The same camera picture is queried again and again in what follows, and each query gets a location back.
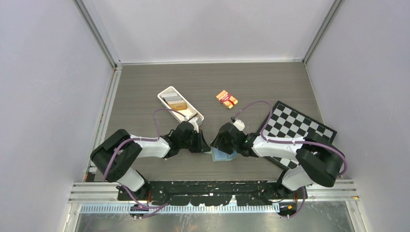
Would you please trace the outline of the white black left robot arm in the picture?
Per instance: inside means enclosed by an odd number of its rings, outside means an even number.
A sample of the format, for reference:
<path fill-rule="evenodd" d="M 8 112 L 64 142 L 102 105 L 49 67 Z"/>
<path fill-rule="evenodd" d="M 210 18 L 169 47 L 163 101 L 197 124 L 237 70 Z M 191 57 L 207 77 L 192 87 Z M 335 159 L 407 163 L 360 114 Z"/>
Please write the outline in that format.
<path fill-rule="evenodd" d="M 146 179 L 132 164 L 137 158 L 167 159 L 187 150 L 191 153 L 209 152 L 203 132 L 196 123 L 181 122 L 174 130 L 158 138 L 137 137 L 119 129 L 90 154 L 90 160 L 103 174 L 103 180 L 126 187 L 137 200 L 148 194 Z"/>

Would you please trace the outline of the mint green card holder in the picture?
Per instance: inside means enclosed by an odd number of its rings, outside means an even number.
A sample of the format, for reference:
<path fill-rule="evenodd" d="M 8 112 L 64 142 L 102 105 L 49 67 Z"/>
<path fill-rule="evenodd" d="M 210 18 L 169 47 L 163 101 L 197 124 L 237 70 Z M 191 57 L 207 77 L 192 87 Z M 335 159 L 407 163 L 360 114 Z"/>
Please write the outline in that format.
<path fill-rule="evenodd" d="M 228 154 L 214 147 L 211 147 L 210 151 L 205 152 L 205 154 L 210 154 L 213 162 L 231 161 L 239 156 L 236 151 L 234 151 L 232 154 Z"/>

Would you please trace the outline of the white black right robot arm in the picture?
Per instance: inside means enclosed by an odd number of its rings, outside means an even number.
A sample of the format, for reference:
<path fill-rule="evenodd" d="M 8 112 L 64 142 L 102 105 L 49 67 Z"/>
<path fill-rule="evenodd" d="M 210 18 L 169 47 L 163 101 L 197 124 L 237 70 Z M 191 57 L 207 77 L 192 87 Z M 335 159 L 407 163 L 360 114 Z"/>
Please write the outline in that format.
<path fill-rule="evenodd" d="M 281 198 L 289 198 L 311 184 L 333 187 L 336 178 L 347 170 L 345 155 L 316 133 L 279 138 L 266 137 L 262 132 L 245 134 L 244 128 L 240 120 L 222 125 L 210 144 L 211 152 L 296 161 L 297 166 L 283 171 L 275 183 L 274 193 Z"/>

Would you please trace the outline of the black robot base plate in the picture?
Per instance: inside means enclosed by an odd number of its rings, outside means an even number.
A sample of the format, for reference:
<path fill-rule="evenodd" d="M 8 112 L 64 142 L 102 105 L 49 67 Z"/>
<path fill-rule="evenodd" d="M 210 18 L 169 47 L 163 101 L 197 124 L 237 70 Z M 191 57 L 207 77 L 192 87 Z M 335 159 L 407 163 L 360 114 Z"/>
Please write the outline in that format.
<path fill-rule="evenodd" d="M 226 206 L 235 200 L 238 206 L 258 206 L 295 202 L 303 198 L 301 189 L 280 190 L 274 181 L 149 181 L 137 191 L 118 187 L 119 201 L 148 200 L 154 206 Z"/>

